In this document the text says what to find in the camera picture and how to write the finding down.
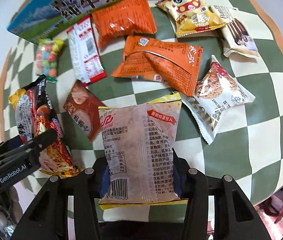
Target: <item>cracker package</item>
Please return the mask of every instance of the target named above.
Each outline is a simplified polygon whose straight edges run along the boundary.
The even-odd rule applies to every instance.
[[[128,36],[123,63],[111,75],[166,83],[192,96],[202,53],[200,46]]]
[[[203,80],[197,82],[194,96],[181,94],[181,99],[195,117],[203,138],[211,144],[223,112],[234,106],[252,103],[255,96],[231,77],[212,55],[211,68]]]
[[[224,55],[226,57],[229,57],[233,52],[246,57],[260,57],[254,39],[249,35],[247,27],[242,22],[243,14],[239,12],[238,8],[221,5],[212,5],[210,8],[228,22],[220,29],[224,38]]]
[[[100,132],[99,106],[105,104],[87,90],[80,80],[74,83],[63,106],[91,142]]]
[[[45,75],[18,89],[9,97],[15,109],[18,133],[26,143],[49,128],[57,131],[57,140],[40,152],[41,171],[50,175],[73,176],[78,172],[71,160],[71,151],[65,143],[56,111],[46,93]]]
[[[118,36],[157,32],[147,0],[123,0],[93,12],[92,17],[99,34],[99,48]]]
[[[176,21],[176,36],[215,30],[227,23],[209,10],[203,0],[159,0],[157,7]]]
[[[180,108],[179,94],[137,106],[99,107],[110,175],[109,191],[99,201],[102,209],[179,199],[172,147]]]

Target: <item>checkered tablecloth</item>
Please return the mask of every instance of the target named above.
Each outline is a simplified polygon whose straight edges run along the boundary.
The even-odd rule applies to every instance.
[[[256,96],[251,104],[229,109],[222,119],[219,133],[211,145],[203,140],[195,119],[182,106],[176,143],[178,156],[185,158],[190,167],[206,175],[233,176],[252,204],[257,204],[283,186],[283,54],[274,40],[272,31],[259,17],[249,0],[205,0],[207,4],[238,7],[242,22],[254,38],[262,59],[257,61],[238,54],[223,56],[221,39],[217,32],[200,33],[195,37],[176,38],[175,23],[150,0],[158,32],[147,35],[163,41],[179,41],[203,47],[199,80],[207,73],[211,55],[216,55],[230,75]],[[72,149],[74,160],[81,168],[91,167],[96,158],[104,155],[101,135],[91,143],[69,114],[62,108],[75,80],[67,35],[65,50],[59,59],[58,83],[47,83],[47,92],[58,113],[65,138]],[[100,51],[108,77],[89,86],[89,90],[107,106],[124,107],[145,103],[171,93],[163,83],[114,78],[110,74],[121,63],[124,38],[115,39]],[[4,84],[3,117],[5,139],[18,134],[14,110],[9,95],[36,79],[33,61],[36,46],[19,39],[11,50]],[[36,194],[48,176],[38,172],[24,179],[27,189]],[[69,216],[73,216],[72,199],[69,199]],[[138,206],[102,211],[97,207],[100,221],[178,221],[184,219],[186,205]],[[213,218],[213,198],[210,198],[209,218]]]

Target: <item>tablecloth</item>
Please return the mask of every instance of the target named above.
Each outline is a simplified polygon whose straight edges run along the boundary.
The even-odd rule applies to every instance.
[[[261,59],[249,59],[238,54],[223,56],[221,39],[216,31],[176,38],[175,23],[168,15],[155,7],[156,0],[149,0],[158,32],[144,35],[162,41],[179,41],[203,47],[203,59],[198,80],[207,73],[211,55],[240,84],[256,96],[251,104],[229,109],[221,120],[214,142],[208,145],[200,135],[198,125],[189,110],[182,106],[174,149],[185,158],[191,167],[208,176],[222,177],[229,174],[236,179],[252,204],[257,204],[283,186],[283,52],[278,46],[269,19],[260,17],[249,0],[205,0],[207,4],[238,7],[242,22],[255,40]],[[58,113],[66,141],[72,149],[73,158],[80,168],[91,167],[104,155],[101,134],[91,143],[62,108],[74,83],[67,35],[58,35],[65,40],[65,49],[59,59],[58,83],[47,83],[46,90]],[[124,107],[145,103],[154,98],[170,94],[172,88],[163,83],[114,78],[110,74],[121,63],[124,37],[116,38],[100,51],[107,72],[104,78],[89,86],[89,90],[107,106]],[[15,113],[8,97],[18,88],[29,84],[37,77],[33,71],[36,45],[19,39],[11,49],[4,70],[2,120],[4,139],[18,134]],[[36,194],[47,180],[39,171],[23,180],[24,185]],[[210,198],[209,219],[213,218],[213,198]],[[73,217],[72,198],[69,198],[68,215]],[[138,220],[182,222],[186,205],[136,206],[102,211],[97,206],[100,221]]]

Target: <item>snack package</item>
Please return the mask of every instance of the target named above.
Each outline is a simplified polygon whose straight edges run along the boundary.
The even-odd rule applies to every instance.
[[[202,53],[200,46],[128,36],[123,63],[111,75],[163,82],[192,96]]]
[[[172,147],[180,108],[179,94],[136,106],[99,107],[110,176],[108,193],[99,201],[103,209],[179,199]]]
[[[226,109],[255,100],[253,94],[224,70],[214,55],[211,56],[209,72],[197,82],[194,96],[180,96],[195,117],[208,144],[214,141],[220,118]]]
[[[106,77],[106,71],[102,67],[98,54],[89,15],[70,28],[67,34],[76,79],[86,84],[92,84]]]
[[[47,81],[57,83],[57,60],[63,45],[62,39],[39,40],[34,62],[35,72],[38,76],[44,74],[47,76]]]
[[[41,171],[51,175],[73,176],[78,170],[72,163],[71,151],[65,144],[57,114],[46,93],[46,78],[41,75],[35,82],[9,97],[11,103],[16,104],[15,120],[18,133],[25,143],[49,128],[55,129],[57,140],[40,152]]]
[[[80,80],[74,83],[63,106],[91,142],[100,131],[99,106],[105,104],[87,90]]]
[[[123,0],[92,13],[99,34],[99,48],[118,36],[157,32],[147,0]]]
[[[215,30],[227,24],[210,11],[203,0],[159,0],[156,5],[176,21],[177,37]]]
[[[246,57],[260,57],[254,39],[241,22],[242,14],[238,13],[238,8],[221,5],[212,5],[210,8],[228,22],[226,26],[220,29],[224,38],[224,55],[226,57],[229,57],[233,52]]]

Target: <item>red and white wrapper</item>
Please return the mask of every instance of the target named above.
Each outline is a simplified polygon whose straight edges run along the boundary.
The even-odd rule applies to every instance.
[[[91,28],[90,17],[81,19],[67,31],[67,34],[75,77],[86,84],[92,84],[106,77]]]

